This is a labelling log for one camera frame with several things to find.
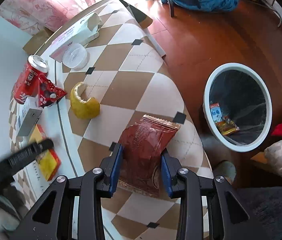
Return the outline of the clear plastic lid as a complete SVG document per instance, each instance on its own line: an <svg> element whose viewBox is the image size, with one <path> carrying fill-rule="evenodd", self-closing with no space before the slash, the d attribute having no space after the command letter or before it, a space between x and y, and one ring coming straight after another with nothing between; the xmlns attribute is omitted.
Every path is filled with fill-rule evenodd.
<svg viewBox="0 0 282 240"><path fill-rule="evenodd" d="M84 68L88 62L88 53L86 48L79 43L72 44L64 53L62 63L70 68L79 70Z"/></svg>

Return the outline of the dark red foil packet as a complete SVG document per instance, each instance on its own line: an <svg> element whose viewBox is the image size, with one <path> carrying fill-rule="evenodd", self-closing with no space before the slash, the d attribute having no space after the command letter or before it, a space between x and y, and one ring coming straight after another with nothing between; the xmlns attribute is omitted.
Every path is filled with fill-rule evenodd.
<svg viewBox="0 0 282 240"><path fill-rule="evenodd" d="M145 114L126 128L119 139L123 146L119 186L158 197L161 154L180 127L180 124Z"/></svg>

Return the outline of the small red snack packet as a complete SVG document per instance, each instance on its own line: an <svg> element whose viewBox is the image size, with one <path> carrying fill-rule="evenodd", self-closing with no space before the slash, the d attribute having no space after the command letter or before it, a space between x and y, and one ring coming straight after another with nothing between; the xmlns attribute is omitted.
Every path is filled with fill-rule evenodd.
<svg viewBox="0 0 282 240"><path fill-rule="evenodd" d="M38 76L38 106L48 107L67 95L62 88L57 87L44 74Z"/></svg>

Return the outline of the yellow fruit peel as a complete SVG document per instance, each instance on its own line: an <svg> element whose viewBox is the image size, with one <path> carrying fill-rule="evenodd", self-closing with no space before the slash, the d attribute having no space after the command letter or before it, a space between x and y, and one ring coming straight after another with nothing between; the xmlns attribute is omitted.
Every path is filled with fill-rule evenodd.
<svg viewBox="0 0 282 240"><path fill-rule="evenodd" d="M79 119L93 119L100 114L100 103L96 98L84 100L81 97L86 87L84 82L78 82L70 92L70 107Z"/></svg>

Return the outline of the white blue milk carton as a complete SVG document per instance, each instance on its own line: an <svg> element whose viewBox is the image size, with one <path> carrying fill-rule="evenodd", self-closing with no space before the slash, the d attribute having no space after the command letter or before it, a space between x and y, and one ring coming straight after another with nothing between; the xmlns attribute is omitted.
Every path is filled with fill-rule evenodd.
<svg viewBox="0 0 282 240"><path fill-rule="evenodd" d="M16 122L18 137L27 137L38 122L42 107L38 105L37 97L28 97L20 111Z"/></svg>

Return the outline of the white round trash bin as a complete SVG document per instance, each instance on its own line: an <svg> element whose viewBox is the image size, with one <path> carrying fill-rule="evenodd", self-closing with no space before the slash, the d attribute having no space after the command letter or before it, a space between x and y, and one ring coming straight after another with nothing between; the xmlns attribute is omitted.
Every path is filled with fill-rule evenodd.
<svg viewBox="0 0 282 240"><path fill-rule="evenodd" d="M223 136L213 122L209 105L219 103L240 131ZM209 76L203 94L203 112L214 137L235 152L249 152L265 140L272 122L272 101L266 84L253 69L225 63Z"/></svg>

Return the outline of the yellow snack box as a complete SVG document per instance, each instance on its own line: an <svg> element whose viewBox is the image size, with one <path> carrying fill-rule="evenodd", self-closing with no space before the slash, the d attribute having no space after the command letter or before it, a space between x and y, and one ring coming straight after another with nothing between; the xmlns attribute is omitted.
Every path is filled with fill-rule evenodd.
<svg viewBox="0 0 282 240"><path fill-rule="evenodd" d="M29 142L41 142L45 138L46 135L43 128L40 125L35 125ZM61 165L61 160L54 149L46 150L36 157L35 160L46 181L53 179Z"/></svg>

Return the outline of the red soda can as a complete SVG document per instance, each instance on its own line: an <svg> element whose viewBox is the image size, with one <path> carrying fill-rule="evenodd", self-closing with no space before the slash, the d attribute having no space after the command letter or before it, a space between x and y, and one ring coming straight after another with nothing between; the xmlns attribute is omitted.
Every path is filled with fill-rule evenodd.
<svg viewBox="0 0 282 240"><path fill-rule="evenodd" d="M38 77L47 76L48 64L38 55L30 55L13 88L13 97L19 104L24 104L27 97L33 96L37 89Z"/></svg>

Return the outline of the blue white milk box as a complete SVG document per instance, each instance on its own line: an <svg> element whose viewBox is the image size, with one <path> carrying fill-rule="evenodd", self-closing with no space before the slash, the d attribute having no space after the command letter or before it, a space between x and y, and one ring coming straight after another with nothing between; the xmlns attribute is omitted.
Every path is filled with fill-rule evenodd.
<svg viewBox="0 0 282 240"><path fill-rule="evenodd" d="M223 120L223 115L219 103L212 103L209 105L209 108L213 122L221 122Z"/></svg>

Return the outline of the white pink tissue box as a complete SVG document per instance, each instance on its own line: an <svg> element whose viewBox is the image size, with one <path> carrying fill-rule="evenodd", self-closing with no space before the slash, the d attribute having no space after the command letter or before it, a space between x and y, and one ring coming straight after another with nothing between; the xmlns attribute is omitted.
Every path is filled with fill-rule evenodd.
<svg viewBox="0 0 282 240"><path fill-rule="evenodd" d="M84 46L98 38L100 24L102 20L96 12L84 16L52 42L53 51L49 56L57 62L62 62L64 53L72 44L79 43Z"/></svg>

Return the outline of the black fuzzy trousers legs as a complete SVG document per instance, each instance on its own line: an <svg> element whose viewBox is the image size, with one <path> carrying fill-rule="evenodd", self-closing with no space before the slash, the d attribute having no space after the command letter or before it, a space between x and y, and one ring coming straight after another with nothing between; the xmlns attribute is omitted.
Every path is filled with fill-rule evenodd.
<svg viewBox="0 0 282 240"><path fill-rule="evenodd" d="M235 190L216 183L210 239L282 239L282 187Z"/></svg>

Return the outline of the pink floral curtain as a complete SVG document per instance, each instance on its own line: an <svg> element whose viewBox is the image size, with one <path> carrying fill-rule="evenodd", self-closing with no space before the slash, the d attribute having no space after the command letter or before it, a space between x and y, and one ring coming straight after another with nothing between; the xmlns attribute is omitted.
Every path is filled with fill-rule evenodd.
<svg viewBox="0 0 282 240"><path fill-rule="evenodd" d="M33 36L44 28L57 31L94 3L95 0L4 0L0 16Z"/></svg>

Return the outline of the orange noodle snack bag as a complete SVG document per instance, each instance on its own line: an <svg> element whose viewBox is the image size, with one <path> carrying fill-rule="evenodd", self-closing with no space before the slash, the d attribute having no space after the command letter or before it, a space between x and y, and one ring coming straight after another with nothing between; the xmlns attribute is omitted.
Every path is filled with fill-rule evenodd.
<svg viewBox="0 0 282 240"><path fill-rule="evenodd" d="M224 116L222 120L217 122L215 125L223 136L240 131L240 128L229 118L229 116Z"/></svg>

